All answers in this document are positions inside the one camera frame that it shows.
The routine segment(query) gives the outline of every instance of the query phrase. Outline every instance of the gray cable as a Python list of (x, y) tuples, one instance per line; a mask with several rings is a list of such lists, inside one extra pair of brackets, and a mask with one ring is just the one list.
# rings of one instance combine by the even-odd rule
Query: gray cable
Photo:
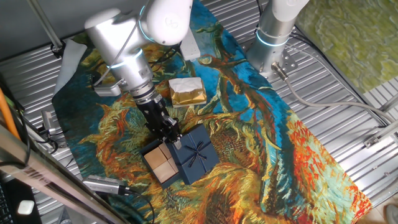
[(293, 89), (292, 84), (290, 84), (289, 79), (285, 80), (287, 87), (291, 90), (291, 92), (293, 93), (293, 95), (299, 100), (299, 102), (308, 105), (308, 106), (314, 106), (314, 107), (330, 107), (330, 106), (341, 106), (341, 105), (350, 105), (350, 106), (359, 106), (365, 109), (369, 109), (371, 111), (374, 111), (375, 113), (385, 117), (386, 119), (388, 119), (391, 123), (394, 122), (394, 119), (392, 119), (388, 114), (386, 114), (385, 112), (376, 109), (372, 106), (363, 104), (363, 103), (357, 103), (357, 102), (336, 102), (336, 103), (311, 103), (308, 101), (305, 101), (303, 98), (301, 98), (296, 91)]
[[(296, 48), (296, 47), (292, 47), (291, 45), (286, 45), (286, 47), (288, 47), (288, 48), (290, 48), (290, 49), (292, 49), (292, 50), (295, 50), (296, 52), (300, 52), (300, 53), (303, 53), (303, 54), (305, 54), (305, 55), (308, 55), (308, 56), (310, 56), (311, 58), (313, 58), (313, 59), (315, 59), (318, 63), (320, 63), (331, 75), (333, 75), (334, 76), (334, 74), (329, 70), (329, 68), (326, 66), (326, 65), (324, 65), (317, 57), (315, 57), (314, 55), (312, 55), (312, 54), (310, 54), (310, 53), (308, 53), (308, 52), (306, 52), (306, 51), (304, 51), (303, 49), (298, 49), (298, 48)], [(383, 117), (385, 117), (385, 118), (387, 118), (390, 122), (394, 122), (394, 119), (392, 119), (388, 114), (386, 114), (385, 112), (383, 112), (383, 111), (381, 111), (381, 110), (379, 110), (379, 109), (377, 109), (377, 108), (374, 108), (374, 107), (372, 107), (372, 106), (369, 106), (369, 105), (367, 105), (367, 104), (364, 104), (364, 103), (354, 103), (355, 105), (351, 105), (351, 106), (359, 106), (359, 107), (363, 107), (363, 108), (366, 108), (366, 109), (369, 109), (369, 110), (371, 110), (371, 111), (373, 111), (373, 112), (375, 112), (376, 114), (379, 114), (379, 115), (381, 115), (381, 116), (383, 116)]]
[[(150, 1), (150, 0), (148, 0), (148, 1), (145, 3), (144, 8), (148, 6), (149, 1)], [(137, 26), (138, 26), (138, 23), (139, 23), (139, 21), (141, 20), (141, 18), (143, 17), (143, 15), (144, 15), (144, 12), (142, 12), (142, 13), (139, 15), (138, 20), (137, 20), (137, 22), (136, 22), (136, 25), (134, 25), (134, 27), (132, 28), (132, 31), (131, 31), (131, 33), (129, 34), (129, 37), (127, 38), (127, 40), (126, 40), (125, 43), (123, 44), (123, 46), (122, 46), (122, 48), (120, 49), (120, 51), (119, 51), (119, 53), (117, 54), (117, 56), (114, 58), (114, 60), (113, 60), (113, 62), (112, 62), (112, 64), (111, 64), (111, 66), (108, 67), (108, 69), (105, 71), (105, 73), (102, 74), (101, 78), (99, 78), (99, 80), (98, 80), (97, 82), (95, 82), (93, 86), (97, 86), (98, 84), (100, 84), (100, 82), (102, 82), (102, 80), (104, 80), (105, 76), (111, 71), (112, 66), (116, 63), (116, 61), (118, 60), (118, 58), (119, 58), (120, 55), (122, 54), (123, 50), (126, 48), (126, 46), (127, 46), (128, 42), (129, 42), (129, 40), (130, 40), (132, 34), (133, 34), (134, 31), (136, 30), (136, 28), (137, 28)]]

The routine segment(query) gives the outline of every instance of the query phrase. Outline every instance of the ribbon bow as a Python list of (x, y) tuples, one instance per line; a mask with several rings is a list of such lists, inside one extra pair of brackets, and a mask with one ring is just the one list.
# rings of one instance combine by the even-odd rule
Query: ribbon bow
[(197, 158), (199, 158), (200, 164), (201, 164), (201, 165), (203, 166), (203, 168), (206, 170), (206, 167), (205, 167), (205, 165), (204, 165), (202, 159), (206, 160), (207, 157), (204, 156), (204, 155), (202, 155), (202, 154), (200, 154), (200, 151), (202, 150), (202, 147), (203, 147), (203, 142), (201, 141), (201, 142), (198, 143), (197, 146), (196, 146), (196, 145), (194, 145), (194, 146), (195, 146), (195, 148), (190, 147), (190, 146), (185, 146), (187, 149), (189, 149), (189, 150), (191, 150), (191, 151), (193, 152), (193, 157), (191, 158), (191, 162), (189, 163), (188, 167), (191, 168), (193, 162), (195, 162), (195, 160), (196, 160)]

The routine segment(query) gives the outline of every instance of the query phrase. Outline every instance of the orange pole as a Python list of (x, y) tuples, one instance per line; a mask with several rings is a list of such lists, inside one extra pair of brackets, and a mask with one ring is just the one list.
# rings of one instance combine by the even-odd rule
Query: orange pole
[(2, 112), (2, 115), (4, 116), (4, 119), (6, 120), (8, 130), (16, 138), (21, 140), (21, 138), (19, 137), (19, 134), (18, 134), (17, 127), (15, 126), (14, 119), (12, 118), (10, 108), (8, 107), (6, 97), (4, 96), (4, 93), (1, 91), (1, 88), (0, 88), (0, 110)]

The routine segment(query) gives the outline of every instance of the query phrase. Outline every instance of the connector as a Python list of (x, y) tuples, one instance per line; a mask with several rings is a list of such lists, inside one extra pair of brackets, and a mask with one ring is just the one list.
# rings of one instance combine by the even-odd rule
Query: connector
[(285, 81), (286, 79), (288, 79), (289, 77), (287, 76), (286, 72), (283, 71), (283, 69), (279, 66), (278, 63), (274, 62), (271, 65), (271, 69), (276, 72), (276, 74), (278, 74), (278, 76), (280, 77), (281, 80)]
[(90, 175), (83, 179), (83, 183), (95, 192), (108, 194), (129, 195), (129, 187), (121, 180)]

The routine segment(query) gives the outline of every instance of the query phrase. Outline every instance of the ribbon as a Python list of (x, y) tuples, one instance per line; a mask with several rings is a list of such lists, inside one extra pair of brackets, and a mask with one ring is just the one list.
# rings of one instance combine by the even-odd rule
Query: ribbon
[(193, 140), (191, 134), (188, 134), (188, 137), (189, 137), (189, 139), (191, 140), (191, 143), (192, 143), (192, 146), (193, 146), (193, 147), (185, 146), (184, 148), (185, 148), (185, 149), (188, 149), (188, 150), (190, 150), (190, 151), (192, 151), (192, 152), (193, 152), (193, 155), (190, 156), (190, 157), (187, 159), (187, 161), (185, 161), (183, 164), (186, 164), (188, 161), (190, 161), (188, 167), (191, 168), (192, 165), (193, 165), (193, 163), (195, 162), (195, 160), (198, 158), (199, 161), (200, 161), (201, 166), (203, 167), (203, 169), (205, 170), (205, 172), (207, 172), (205, 163), (203, 162), (203, 160), (206, 160), (207, 157), (200, 153), (200, 151), (201, 151), (202, 149), (204, 149), (206, 146), (203, 146), (203, 145), (204, 145), (203, 141), (200, 141), (198, 144), (195, 144), (195, 141)]

